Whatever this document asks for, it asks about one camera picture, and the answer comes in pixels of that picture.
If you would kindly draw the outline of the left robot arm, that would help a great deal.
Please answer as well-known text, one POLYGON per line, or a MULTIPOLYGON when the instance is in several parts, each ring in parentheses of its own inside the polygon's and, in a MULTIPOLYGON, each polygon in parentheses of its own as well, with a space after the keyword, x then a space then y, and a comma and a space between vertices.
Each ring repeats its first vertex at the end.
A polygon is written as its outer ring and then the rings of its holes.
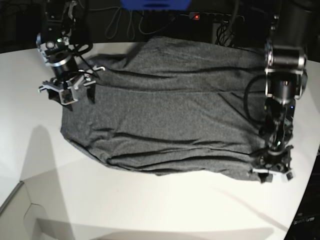
POLYGON ((305 26, 285 26, 292 18, 281 15, 265 57, 157 36, 127 55, 97 55, 82 70, 78 47, 64 48, 43 84, 63 106, 62 136, 119 170, 291 180, 296 99, 308 81, 305 26))

